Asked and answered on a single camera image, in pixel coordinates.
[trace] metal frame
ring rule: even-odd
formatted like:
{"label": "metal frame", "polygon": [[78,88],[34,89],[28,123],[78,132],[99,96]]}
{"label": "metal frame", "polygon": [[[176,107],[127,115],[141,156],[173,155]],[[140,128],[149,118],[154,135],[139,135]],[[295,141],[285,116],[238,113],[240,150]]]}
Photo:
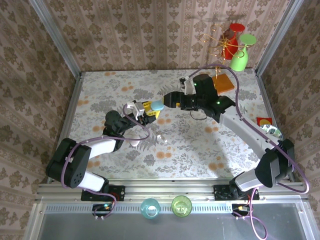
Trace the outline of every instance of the metal frame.
{"label": "metal frame", "polygon": [[80,76],[80,68],[69,49],[67,43],[64,40],[64,37],[60,33],[59,29],[56,26],[54,19],[52,18],[45,1],[43,0],[30,0],[32,7],[34,8],[36,14],[39,16],[41,22],[43,23],[45,29],[51,36],[54,44],[62,55],[65,63],[68,65],[70,71],[72,72],[75,78]]}
{"label": "metal frame", "polygon": [[288,6],[275,29],[270,42],[268,43],[260,61],[256,66],[256,73],[258,76],[261,76],[266,69],[303,2],[303,0],[291,0],[288,3]]}
{"label": "metal frame", "polygon": [[[82,90],[82,84],[84,83],[85,80],[85,75],[86,73],[82,73],[80,76],[77,77],[75,85],[74,85],[74,89],[72,92],[72,96],[71,96],[71,100],[69,103],[69,107],[68,110],[66,112],[66,116],[63,122],[63,126],[62,126],[62,130],[60,133],[60,137],[58,140],[58,144],[57,147],[59,146],[60,142],[64,139],[69,137],[70,131],[71,131],[71,127],[72,127],[72,122],[74,120],[74,116],[75,116],[75,112],[76,112],[76,108],[77,108],[77,102],[79,100],[79,96]],[[48,177],[46,183],[49,184],[52,182],[52,178]]]}
{"label": "metal frame", "polygon": [[[213,185],[228,184],[230,179],[202,178],[197,180],[183,179],[111,179],[111,185],[124,185],[125,198],[124,202],[119,202],[118,206],[138,206],[147,198],[154,198],[161,206],[170,204],[174,197],[185,195],[191,199],[195,206],[213,206],[214,204],[244,204],[246,201],[215,201],[213,194]],[[304,188],[301,182],[283,183],[302,190]],[[102,202],[81,201],[81,189],[65,189],[59,182],[51,184],[40,184],[35,204],[33,206],[25,240],[38,239],[41,224],[46,214],[47,206],[86,206],[99,204]],[[273,188],[261,187],[259,189],[260,200],[253,201],[254,204],[283,204],[295,203],[299,212],[300,221],[308,240],[320,239],[316,220],[308,203],[307,195],[300,195],[290,191],[287,188],[276,185]]]}
{"label": "metal frame", "polygon": [[269,101],[269,98],[268,98],[268,95],[267,95],[267,91],[266,91],[265,85],[264,85],[264,83],[262,81],[261,76],[258,75],[257,73],[256,73],[256,81],[257,81],[257,83],[259,85],[259,89],[260,89],[260,92],[261,92],[261,95],[262,95],[262,99],[263,99],[263,102],[264,102],[266,113],[268,114],[268,116],[270,118],[272,118],[272,125],[274,125],[275,127],[278,127],[274,112],[272,111],[272,108],[271,108],[271,104],[270,104],[270,101]]}

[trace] cable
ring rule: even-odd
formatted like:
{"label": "cable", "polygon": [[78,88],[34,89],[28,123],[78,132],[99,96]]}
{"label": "cable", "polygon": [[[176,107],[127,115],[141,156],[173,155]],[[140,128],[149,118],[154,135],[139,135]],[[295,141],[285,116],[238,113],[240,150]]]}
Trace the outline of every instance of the cable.
{"label": "cable", "polygon": [[116,202],[113,201],[113,202],[112,202],[112,208],[109,210],[108,213],[103,214],[103,216],[102,216],[103,218],[102,218],[102,217],[99,218],[99,217],[97,216],[97,210],[98,210],[99,208],[102,208],[101,206],[97,206],[96,208],[94,208],[93,216],[94,216],[97,220],[98,220],[98,219],[101,219],[101,220],[106,219],[107,217],[110,216],[111,212],[114,210],[115,204],[116,204]]}
{"label": "cable", "polygon": [[[237,213],[236,211],[233,211],[233,214],[239,216],[240,218],[243,218],[243,219],[247,219],[247,218],[250,218],[250,222],[251,222],[251,226],[252,226],[252,230],[254,232],[254,234],[256,235],[256,237],[259,239],[259,240],[266,240],[268,238],[268,231],[267,231],[267,228],[266,228],[266,225],[264,224],[263,221],[261,221],[259,218],[255,217],[255,216],[252,216],[252,212],[253,212],[253,207],[252,207],[252,200],[254,199],[254,194],[255,192],[257,191],[257,187],[255,187],[253,190],[252,190],[252,193],[251,193],[251,200],[250,200],[250,204],[249,204],[249,216],[242,216],[240,215],[239,213]],[[254,219],[257,220],[259,223],[261,223],[261,225],[263,226],[264,228],[264,237],[260,237],[257,233],[257,230],[255,228],[255,225],[254,225]]]}
{"label": "cable", "polygon": [[220,68],[224,68],[226,70],[228,70],[235,78],[236,81],[236,91],[235,91],[235,108],[236,108],[236,112],[239,115],[239,117],[242,119],[242,121],[244,121],[245,124],[247,124],[252,130],[254,130],[256,133],[258,133],[263,139],[265,139],[266,141],[269,141],[274,147],[275,149],[277,149],[283,156],[285,156],[285,158],[292,164],[292,167],[295,168],[301,175],[303,181],[305,182],[305,189],[304,190],[298,190],[298,189],[294,189],[290,186],[287,186],[283,183],[278,183],[280,186],[287,188],[291,191],[294,191],[296,193],[300,193],[300,194],[306,194],[307,192],[309,192],[310,189],[310,185],[309,185],[309,181],[305,175],[305,173],[301,170],[301,168],[298,166],[298,164],[291,159],[291,157],[289,157],[288,154],[286,154],[279,146],[277,143],[271,141],[265,134],[263,134],[262,132],[260,132],[259,130],[257,130],[250,122],[248,122],[245,118],[243,118],[243,115],[240,112],[240,108],[239,108],[239,91],[240,91],[240,82],[238,77],[236,76],[236,74],[234,73],[234,71],[231,70],[231,68],[222,65],[222,64],[218,64],[218,63],[213,63],[213,64],[208,64],[205,66],[202,66],[201,68],[197,69],[196,71],[194,71],[193,73],[191,73],[189,75],[189,78],[191,78],[193,75],[195,75],[196,73],[198,73],[199,71],[201,71],[202,69],[207,69],[209,67],[220,67]]}
{"label": "cable", "polygon": [[194,116],[192,116],[191,114],[192,110],[190,111],[190,116],[194,119],[194,120],[206,120],[208,118],[208,116],[206,115],[205,118],[194,118]]}
{"label": "cable", "polygon": [[[94,137],[94,138],[90,138],[88,140],[84,140],[84,141],[81,141],[79,143],[77,143],[70,151],[68,157],[66,158],[65,160],[65,163],[63,165],[63,168],[62,168],[62,172],[61,172],[61,178],[60,178],[60,182],[61,182],[61,185],[63,188],[68,188],[68,186],[65,185],[65,173],[66,173],[66,169],[67,169],[67,165],[68,163],[70,162],[70,159],[72,157],[72,155],[74,154],[75,150],[82,144],[87,144],[87,143],[92,143],[92,142],[97,142],[97,141],[101,141],[103,139],[113,139],[113,140],[129,140],[129,141],[143,141],[143,140],[146,140],[147,138],[150,137],[151,133],[149,131],[148,128],[146,128],[145,126],[143,126],[142,124],[140,124],[138,121],[132,119],[131,117],[129,117],[126,113],[125,113],[125,109],[127,108],[127,104],[125,104],[122,108],[122,112],[124,114],[124,116],[126,116],[130,121],[132,121],[133,123],[135,123],[136,125],[140,126],[141,128],[143,128],[145,131],[147,131],[148,135],[146,137],[143,137],[143,138],[138,138],[138,139],[135,139],[135,138],[125,138],[125,137],[116,137],[116,136],[99,136],[99,137]],[[116,207],[116,203],[117,203],[117,199],[115,198],[115,196],[109,194],[109,193],[103,193],[103,192],[96,192],[96,191],[92,191],[90,189],[85,189],[85,188],[82,188],[82,187],[79,187],[80,189],[83,189],[84,191],[87,191],[91,194],[95,194],[95,195],[100,195],[100,196],[108,196],[108,197],[111,197],[113,198],[114,200],[114,205],[112,207],[112,209],[110,210],[110,212],[108,213],[108,216],[111,214],[111,212],[114,210],[114,208]]]}
{"label": "cable", "polygon": [[249,203],[250,203],[250,201],[251,201],[251,197],[250,197],[250,195],[248,194],[247,196],[248,196],[248,203],[247,203],[246,205],[244,205],[244,207],[248,206],[248,205],[249,205]]}

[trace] teal glass cup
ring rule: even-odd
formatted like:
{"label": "teal glass cup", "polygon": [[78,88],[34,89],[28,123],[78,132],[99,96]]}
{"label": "teal glass cup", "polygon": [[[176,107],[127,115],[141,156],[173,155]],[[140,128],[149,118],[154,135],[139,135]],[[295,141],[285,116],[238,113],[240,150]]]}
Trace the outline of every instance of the teal glass cup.
{"label": "teal glass cup", "polygon": [[148,198],[142,202],[140,210],[146,219],[154,219],[160,212],[160,205],[154,198]]}

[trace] glass cup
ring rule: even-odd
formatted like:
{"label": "glass cup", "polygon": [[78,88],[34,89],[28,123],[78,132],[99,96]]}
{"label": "glass cup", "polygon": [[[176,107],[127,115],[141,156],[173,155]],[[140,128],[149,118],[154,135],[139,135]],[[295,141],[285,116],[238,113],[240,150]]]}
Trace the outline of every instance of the glass cup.
{"label": "glass cup", "polygon": [[180,195],[173,199],[171,208],[176,216],[183,218],[191,213],[192,203],[188,197]]}
{"label": "glass cup", "polygon": [[146,219],[154,219],[160,212],[160,205],[154,198],[148,198],[141,204],[141,213]]}

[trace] blue object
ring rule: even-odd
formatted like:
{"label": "blue object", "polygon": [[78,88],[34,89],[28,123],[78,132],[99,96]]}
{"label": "blue object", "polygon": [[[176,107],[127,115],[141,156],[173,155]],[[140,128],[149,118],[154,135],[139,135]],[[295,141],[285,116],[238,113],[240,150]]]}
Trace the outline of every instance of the blue object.
{"label": "blue object", "polygon": [[141,213],[146,219],[154,219],[160,212],[160,205],[154,198],[148,198],[141,204]]}
{"label": "blue object", "polygon": [[161,111],[162,109],[165,108],[165,105],[162,103],[162,100],[159,100],[159,101],[153,101],[150,107],[153,111]]}

